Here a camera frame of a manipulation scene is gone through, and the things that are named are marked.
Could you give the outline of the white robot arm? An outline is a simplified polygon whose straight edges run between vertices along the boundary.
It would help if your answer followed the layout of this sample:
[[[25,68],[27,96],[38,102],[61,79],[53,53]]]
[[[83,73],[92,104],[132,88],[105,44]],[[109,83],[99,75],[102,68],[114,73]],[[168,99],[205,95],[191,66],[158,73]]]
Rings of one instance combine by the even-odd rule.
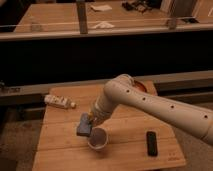
[[[144,111],[213,146],[213,110],[143,92],[135,87],[135,79],[128,74],[106,82],[91,105],[90,122],[101,125],[120,104]]]

